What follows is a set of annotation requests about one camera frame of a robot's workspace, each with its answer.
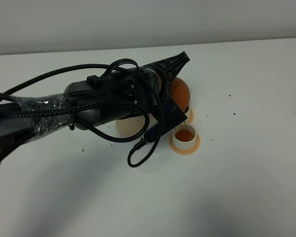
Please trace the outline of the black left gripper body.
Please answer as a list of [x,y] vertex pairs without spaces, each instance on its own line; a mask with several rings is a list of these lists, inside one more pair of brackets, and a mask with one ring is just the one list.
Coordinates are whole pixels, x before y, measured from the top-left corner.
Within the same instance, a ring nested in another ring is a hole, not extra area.
[[137,104],[145,109],[147,113],[152,113],[158,109],[158,96],[161,107],[162,103],[170,97],[169,84],[159,85],[154,79],[146,79],[142,76],[142,67],[124,69],[114,67],[113,69],[113,102],[123,102],[127,104]]

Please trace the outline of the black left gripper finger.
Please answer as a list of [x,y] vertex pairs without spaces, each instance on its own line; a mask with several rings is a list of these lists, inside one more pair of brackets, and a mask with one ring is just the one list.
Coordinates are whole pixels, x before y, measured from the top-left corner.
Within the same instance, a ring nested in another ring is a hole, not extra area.
[[159,85],[169,84],[188,62],[189,57],[183,51],[178,55],[142,66],[142,76],[154,79]]

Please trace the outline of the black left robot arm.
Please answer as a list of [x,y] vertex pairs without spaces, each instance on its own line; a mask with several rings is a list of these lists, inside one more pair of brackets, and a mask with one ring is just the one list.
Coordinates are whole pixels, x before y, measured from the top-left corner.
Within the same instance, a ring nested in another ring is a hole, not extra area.
[[[0,164],[21,145],[68,127],[89,130],[115,143],[136,141],[130,154],[160,138],[186,120],[185,107],[170,94],[177,75],[189,62],[185,52],[139,66],[132,59],[111,64],[82,64],[60,68],[0,93]],[[62,94],[17,97],[15,93],[46,78],[83,69],[102,69],[100,76],[71,83]],[[99,125],[144,117],[142,128],[126,138],[109,136]]]

